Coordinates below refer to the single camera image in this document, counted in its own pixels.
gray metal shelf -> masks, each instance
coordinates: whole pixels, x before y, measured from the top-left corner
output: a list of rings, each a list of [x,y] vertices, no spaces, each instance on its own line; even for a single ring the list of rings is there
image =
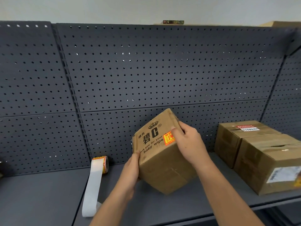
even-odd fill
[[[2,226],[71,226],[90,168],[0,179]]]
[[[210,156],[220,171],[253,210],[301,200],[301,190],[258,196],[215,154]],[[123,165],[113,165],[102,177],[98,200],[103,203],[114,188]],[[74,226],[88,226],[91,218],[83,218],[80,207]],[[195,179],[174,193],[165,196],[141,181],[123,216],[121,225],[187,225],[213,218],[213,211],[206,199],[199,179]]]

label roll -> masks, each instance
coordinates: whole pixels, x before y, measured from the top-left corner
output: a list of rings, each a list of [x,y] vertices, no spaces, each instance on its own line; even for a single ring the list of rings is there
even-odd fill
[[[91,161],[91,170],[85,190],[84,201],[82,204],[82,216],[93,217],[100,208],[101,203],[97,201],[101,183],[101,177],[109,170],[107,156],[93,158]]]

logo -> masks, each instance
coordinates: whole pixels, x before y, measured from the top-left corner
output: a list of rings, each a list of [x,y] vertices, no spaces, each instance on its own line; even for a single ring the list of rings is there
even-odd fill
[[[151,123],[150,126],[148,127],[148,129],[155,127],[158,123],[159,123],[159,121],[156,121],[155,123]]]

small box on top of shelf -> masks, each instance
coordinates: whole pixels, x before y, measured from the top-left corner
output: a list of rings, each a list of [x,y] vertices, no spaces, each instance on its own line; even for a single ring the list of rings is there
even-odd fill
[[[242,138],[274,134],[280,132],[258,121],[219,124],[214,151],[230,168],[233,168]]]
[[[178,118],[168,108],[132,138],[133,152],[140,152],[139,177],[164,194],[172,193],[197,176],[179,151],[170,132],[172,126],[182,131]]]
[[[301,188],[301,141],[286,134],[243,138],[234,170],[259,195]]]

perforated metal panel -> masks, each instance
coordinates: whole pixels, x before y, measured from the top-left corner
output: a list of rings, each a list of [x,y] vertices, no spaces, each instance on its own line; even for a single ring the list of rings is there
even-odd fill
[[[301,95],[301,50],[285,59],[272,98]]]
[[[301,140],[301,96],[270,99],[262,122]]]
[[[81,112],[268,98],[294,29],[58,24]]]
[[[0,117],[75,111],[50,22],[0,22]]]
[[[213,151],[218,123],[259,120],[266,100],[169,106],[82,113],[93,157],[108,155],[111,163],[126,162],[132,154],[132,136],[167,108],[202,135]]]
[[[0,118],[0,135],[5,175],[90,165],[75,112]]]

